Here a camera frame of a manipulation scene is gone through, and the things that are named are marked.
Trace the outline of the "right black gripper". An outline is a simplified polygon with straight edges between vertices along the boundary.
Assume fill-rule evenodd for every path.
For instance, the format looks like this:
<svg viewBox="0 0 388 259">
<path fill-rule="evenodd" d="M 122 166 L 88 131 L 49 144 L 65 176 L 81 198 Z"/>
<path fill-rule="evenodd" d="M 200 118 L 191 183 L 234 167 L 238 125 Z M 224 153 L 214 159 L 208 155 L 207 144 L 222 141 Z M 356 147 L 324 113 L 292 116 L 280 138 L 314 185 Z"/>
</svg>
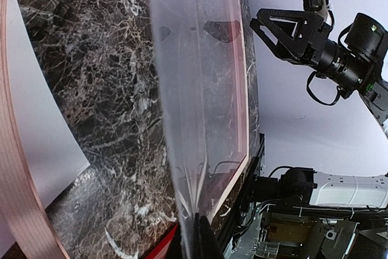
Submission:
<svg viewBox="0 0 388 259">
<path fill-rule="evenodd" d="M 364 64 L 337 42 L 329 39 L 330 25 L 314 12 L 261 8 L 250 28 L 282 61 L 309 66 L 320 77 L 338 85 L 360 85 L 364 81 Z M 303 54 L 297 57 L 282 43 L 286 38 L 305 42 Z"/>
</svg>

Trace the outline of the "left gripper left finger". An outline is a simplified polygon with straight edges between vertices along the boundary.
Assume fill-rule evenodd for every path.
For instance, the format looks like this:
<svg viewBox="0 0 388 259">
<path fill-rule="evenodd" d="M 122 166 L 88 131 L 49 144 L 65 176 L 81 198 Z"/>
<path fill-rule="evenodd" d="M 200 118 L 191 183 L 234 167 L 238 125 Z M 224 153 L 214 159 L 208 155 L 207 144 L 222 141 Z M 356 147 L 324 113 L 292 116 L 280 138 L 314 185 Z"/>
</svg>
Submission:
<svg viewBox="0 0 388 259">
<path fill-rule="evenodd" d="M 179 221 L 180 241 L 178 258 L 197 256 L 197 213 L 182 217 Z"/>
</svg>

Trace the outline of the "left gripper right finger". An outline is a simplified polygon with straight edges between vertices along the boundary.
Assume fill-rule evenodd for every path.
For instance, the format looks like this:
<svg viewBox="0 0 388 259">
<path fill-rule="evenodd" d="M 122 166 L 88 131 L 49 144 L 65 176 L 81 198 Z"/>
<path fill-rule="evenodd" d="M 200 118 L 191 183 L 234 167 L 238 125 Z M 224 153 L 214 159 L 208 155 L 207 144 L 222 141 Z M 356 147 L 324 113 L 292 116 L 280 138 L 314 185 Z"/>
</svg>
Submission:
<svg viewBox="0 0 388 259">
<path fill-rule="evenodd" d="M 224 259 L 208 218 L 199 213 L 195 214 L 195 258 Z"/>
</svg>

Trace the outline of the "clear plastic sheet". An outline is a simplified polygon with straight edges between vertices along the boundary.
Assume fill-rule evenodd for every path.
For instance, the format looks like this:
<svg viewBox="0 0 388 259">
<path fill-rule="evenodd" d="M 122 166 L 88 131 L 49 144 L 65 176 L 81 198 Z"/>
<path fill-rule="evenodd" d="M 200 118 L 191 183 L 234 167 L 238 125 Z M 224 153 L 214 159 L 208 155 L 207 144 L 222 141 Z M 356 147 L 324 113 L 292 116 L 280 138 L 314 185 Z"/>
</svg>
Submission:
<svg viewBox="0 0 388 259">
<path fill-rule="evenodd" d="M 249 161 L 240 0 L 150 0 L 179 221 L 213 220 Z"/>
</svg>

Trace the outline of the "white photo mat board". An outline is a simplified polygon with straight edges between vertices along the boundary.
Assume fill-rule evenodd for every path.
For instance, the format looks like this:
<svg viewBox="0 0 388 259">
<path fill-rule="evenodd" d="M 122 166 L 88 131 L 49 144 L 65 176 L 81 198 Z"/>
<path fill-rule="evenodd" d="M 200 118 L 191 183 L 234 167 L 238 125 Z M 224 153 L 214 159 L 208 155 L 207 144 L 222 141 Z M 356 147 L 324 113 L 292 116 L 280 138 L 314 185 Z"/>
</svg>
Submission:
<svg viewBox="0 0 388 259">
<path fill-rule="evenodd" d="M 46 83 L 17 0 L 7 0 L 6 8 L 8 76 L 16 125 L 33 182 L 47 207 L 90 163 Z"/>
</svg>

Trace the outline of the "red wooden picture frame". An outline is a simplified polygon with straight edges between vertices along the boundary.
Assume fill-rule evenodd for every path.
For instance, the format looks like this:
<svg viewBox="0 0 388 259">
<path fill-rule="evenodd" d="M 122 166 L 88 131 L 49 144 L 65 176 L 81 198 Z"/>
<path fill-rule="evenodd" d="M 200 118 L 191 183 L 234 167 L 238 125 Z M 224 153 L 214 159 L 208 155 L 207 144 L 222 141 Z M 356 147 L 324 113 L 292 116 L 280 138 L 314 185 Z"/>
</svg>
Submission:
<svg viewBox="0 0 388 259">
<path fill-rule="evenodd" d="M 150 0 L 17 0 L 38 64 L 90 163 L 47 207 L 16 125 L 1 0 L 1 217 L 25 258 L 163 256 L 179 213 L 155 66 Z M 248 0 L 249 160 L 259 104 Z"/>
</svg>

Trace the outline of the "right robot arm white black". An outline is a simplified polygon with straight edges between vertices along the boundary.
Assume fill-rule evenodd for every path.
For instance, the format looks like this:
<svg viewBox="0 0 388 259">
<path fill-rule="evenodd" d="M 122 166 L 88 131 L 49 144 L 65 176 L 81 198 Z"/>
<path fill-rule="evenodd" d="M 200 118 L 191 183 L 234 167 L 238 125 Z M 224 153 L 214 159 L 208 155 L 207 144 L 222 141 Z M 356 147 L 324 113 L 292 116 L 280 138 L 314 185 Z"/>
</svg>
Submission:
<svg viewBox="0 0 388 259">
<path fill-rule="evenodd" d="M 382 79 L 387 31 L 363 13 L 356 15 L 337 41 L 331 26 L 313 10 L 261 9 L 251 28 L 279 59 L 312 68 L 312 78 L 329 78 L 337 99 L 358 92 L 383 130 L 387 130 L 387 82 Z M 293 168 L 280 179 L 260 178 L 260 200 L 279 199 L 285 207 L 321 206 L 354 210 L 387 206 L 384 178 L 329 177 L 312 169 Z"/>
</svg>

